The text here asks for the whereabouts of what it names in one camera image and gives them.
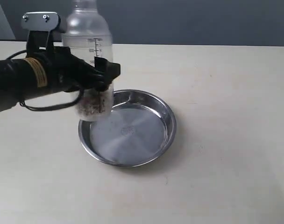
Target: black cable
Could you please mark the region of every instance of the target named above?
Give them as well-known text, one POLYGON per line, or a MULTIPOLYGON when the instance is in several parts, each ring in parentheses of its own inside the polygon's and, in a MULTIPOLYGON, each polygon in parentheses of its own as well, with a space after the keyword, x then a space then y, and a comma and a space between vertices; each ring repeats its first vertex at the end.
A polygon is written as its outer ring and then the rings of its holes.
POLYGON ((18 55, 24 54, 24 53, 26 53, 26 52, 27 52, 27 50, 18 51, 18 52, 16 52, 16 53, 14 53, 13 55, 9 56, 8 58, 6 58, 6 60, 11 60, 12 58, 14 58, 14 57, 16 57, 16 56, 18 56, 18 55))
POLYGON ((26 103, 25 103, 25 100, 21 100, 20 105, 22 107, 25 107, 26 109, 28 109, 30 111, 34 111, 34 112, 58 111, 58 110, 66 109, 68 107, 72 107, 72 106, 78 104, 80 102, 80 100, 82 99, 82 97, 84 95, 84 88, 82 88, 81 86, 79 86, 79 88, 80 88, 80 90, 79 90, 78 97, 70 103, 58 104, 58 105, 46 106, 46 107, 33 107, 33 106, 27 106, 26 103))

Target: white tabletop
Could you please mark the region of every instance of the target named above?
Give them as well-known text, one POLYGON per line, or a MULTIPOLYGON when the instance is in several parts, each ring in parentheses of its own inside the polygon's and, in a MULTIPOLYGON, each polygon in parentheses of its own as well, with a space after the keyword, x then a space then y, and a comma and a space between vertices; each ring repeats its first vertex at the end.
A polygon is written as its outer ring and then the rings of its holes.
MULTIPOLYGON (((24 48, 0 42, 0 59, 24 48)), ((72 109, 16 106, 0 114, 0 224, 284 224, 284 48, 114 45, 114 58, 116 89, 174 110, 172 147, 114 168, 82 148, 72 109)))

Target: plastic bottle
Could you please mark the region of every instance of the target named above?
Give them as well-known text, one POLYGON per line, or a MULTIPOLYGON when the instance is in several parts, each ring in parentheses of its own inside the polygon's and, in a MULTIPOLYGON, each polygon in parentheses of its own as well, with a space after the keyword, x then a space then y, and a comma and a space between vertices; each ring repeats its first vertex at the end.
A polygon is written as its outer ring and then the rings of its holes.
MULTIPOLYGON (((112 35, 106 20, 98 13, 96 0, 74 0, 75 8, 68 17, 67 32, 62 35, 63 45, 73 55, 94 66, 94 57, 113 61, 112 35)), ((114 103, 113 84, 106 92, 86 90, 75 106, 81 120, 97 121, 107 117, 114 103)))

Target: tan tape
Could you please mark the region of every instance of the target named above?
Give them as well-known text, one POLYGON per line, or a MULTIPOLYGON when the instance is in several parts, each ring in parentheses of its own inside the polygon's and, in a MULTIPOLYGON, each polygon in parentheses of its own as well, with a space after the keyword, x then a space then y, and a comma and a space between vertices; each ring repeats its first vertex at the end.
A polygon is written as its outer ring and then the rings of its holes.
POLYGON ((47 86, 48 78, 40 62, 37 59, 32 58, 32 57, 24 58, 24 60, 28 62, 28 64, 32 67, 35 73, 36 80, 37 80, 37 87, 41 88, 41 87, 47 86))

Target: stainless steel bowl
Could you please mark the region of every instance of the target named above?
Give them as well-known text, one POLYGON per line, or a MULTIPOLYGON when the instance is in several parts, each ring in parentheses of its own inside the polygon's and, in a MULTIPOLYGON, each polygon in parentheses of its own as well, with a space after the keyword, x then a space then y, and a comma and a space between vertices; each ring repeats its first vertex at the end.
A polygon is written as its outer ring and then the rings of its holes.
POLYGON ((139 90, 114 92, 111 115, 97 122, 80 121, 78 133, 95 159, 118 167, 149 163, 172 144, 177 124, 170 107, 159 97, 139 90))

